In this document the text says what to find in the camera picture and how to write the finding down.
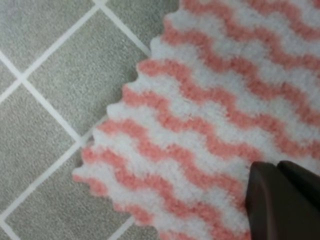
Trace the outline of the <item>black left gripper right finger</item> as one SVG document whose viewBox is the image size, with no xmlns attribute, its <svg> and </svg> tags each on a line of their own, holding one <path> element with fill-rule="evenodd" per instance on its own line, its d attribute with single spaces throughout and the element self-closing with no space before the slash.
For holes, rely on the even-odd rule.
<svg viewBox="0 0 320 240">
<path fill-rule="evenodd" d="M 289 182 L 311 203 L 320 202 L 320 176 L 288 160 L 280 161 L 277 168 Z"/>
</svg>

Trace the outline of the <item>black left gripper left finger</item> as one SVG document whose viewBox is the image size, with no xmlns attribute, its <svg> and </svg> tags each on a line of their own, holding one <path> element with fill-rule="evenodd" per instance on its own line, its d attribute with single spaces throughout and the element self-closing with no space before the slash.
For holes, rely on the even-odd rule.
<svg viewBox="0 0 320 240">
<path fill-rule="evenodd" d="M 251 165 L 245 208 L 253 240 L 320 238 L 320 202 L 305 198 L 277 165 Z"/>
</svg>

